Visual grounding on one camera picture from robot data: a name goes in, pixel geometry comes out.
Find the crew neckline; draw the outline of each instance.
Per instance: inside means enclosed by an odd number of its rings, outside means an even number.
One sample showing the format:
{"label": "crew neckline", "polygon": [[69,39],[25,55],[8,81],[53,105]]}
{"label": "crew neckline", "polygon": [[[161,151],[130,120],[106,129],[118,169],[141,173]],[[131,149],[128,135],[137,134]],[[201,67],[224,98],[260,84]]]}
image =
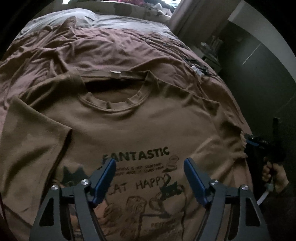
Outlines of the crew neckline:
{"label": "crew neckline", "polygon": [[153,86],[157,81],[150,71],[138,72],[138,73],[137,72],[123,72],[123,73],[124,73],[123,74],[124,79],[133,79],[133,80],[138,79],[139,81],[143,80],[143,85],[135,95],[133,95],[132,97],[122,102],[109,102],[109,101],[100,100],[87,90],[85,83],[83,81],[83,77],[86,77],[88,79],[89,78],[108,79],[108,77],[106,78],[105,75],[82,76],[76,72],[71,79],[76,83],[77,96],[79,100],[82,101],[84,104],[91,106],[93,108],[97,108],[99,110],[106,111],[106,112],[120,112],[120,111],[133,108],[135,106],[138,106],[143,101],[145,101],[147,97],[150,95],[150,93],[152,92]]}

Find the hand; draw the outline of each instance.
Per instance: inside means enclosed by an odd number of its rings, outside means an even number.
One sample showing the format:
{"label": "hand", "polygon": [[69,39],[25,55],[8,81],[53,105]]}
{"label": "hand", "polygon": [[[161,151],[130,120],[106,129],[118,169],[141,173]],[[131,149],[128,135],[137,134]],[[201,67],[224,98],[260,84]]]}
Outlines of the hand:
{"label": "hand", "polygon": [[267,157],[264,157],[264,161],[267,163],[263,167],[262,180],[267,182],[271,178],[270,170],[273,169],[275,171],[275,175],[273,176],[275,192],[280,193],[289,183],[285,169],[282,165],[276,163],[271,164]]}

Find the screw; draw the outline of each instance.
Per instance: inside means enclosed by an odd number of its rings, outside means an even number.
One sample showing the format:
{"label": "screw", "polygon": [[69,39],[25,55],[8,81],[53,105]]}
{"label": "screw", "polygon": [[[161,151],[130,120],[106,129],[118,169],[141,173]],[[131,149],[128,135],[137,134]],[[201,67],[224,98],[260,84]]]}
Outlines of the screw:
{"label": "screw", "polygon": [[81,181],[81,184],[82,184],[82,185],[87,185],[87,184],[89,184],[89,180],[87,180],[87,179],[83,179],[83,180]]}
{"label": "screw", "polygon": [[57,184],[54,184],[50,187],[51,190],[57,190],[59,188],[59,186]]}
{"label": "screw", "polygon": [[212,180],[212,181],[211,181],[211,184],[212,184],[212,185],[215,185],[215,184],[217,184],[217,183],[218,183],[217,180]]}
{"label": "screw", "polygon": [[241,189],[246,191],[249,189],[249,187],[247,185],[241,185]]}

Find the brown t-shirt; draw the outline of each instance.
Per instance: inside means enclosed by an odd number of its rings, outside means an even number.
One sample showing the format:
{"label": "brown t-shirt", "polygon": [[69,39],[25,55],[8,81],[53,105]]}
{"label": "brown t-shirt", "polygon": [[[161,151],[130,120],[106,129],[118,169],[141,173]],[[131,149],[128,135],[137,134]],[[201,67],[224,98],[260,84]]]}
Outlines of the brown t-shirt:
{"label": "brown t-shirt", "polygon": [[[251,185],[241,129],[219,103],[149,71],[96,75],[82,78],[69,72],[13,98],[0,141],[5,205],[32,225],[52,183],[76,185],[113,157],[116,174],[95,209],[107,240],[192,240],[204,209],[190,189],[183,161],[192,157],[226,185]],[[87,91],[94,80],[99,86],[142,82],[133,96],[114,103],[104,92]],[[118,99],[127,95],[119,93]],[[72,222],[79,236],[73,216]],[[222,226],[224,233],[227,222]]]}

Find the curtain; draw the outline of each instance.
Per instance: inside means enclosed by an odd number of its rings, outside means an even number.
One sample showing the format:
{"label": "curtain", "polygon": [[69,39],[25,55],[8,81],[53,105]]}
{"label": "curtain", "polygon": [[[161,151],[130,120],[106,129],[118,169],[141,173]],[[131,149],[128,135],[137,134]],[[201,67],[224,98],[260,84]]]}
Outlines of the curtain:
{"label": "curtain", "polygon": [[186,44],[198,45],[217,35],[241,0],[182,0],[169,21]]}

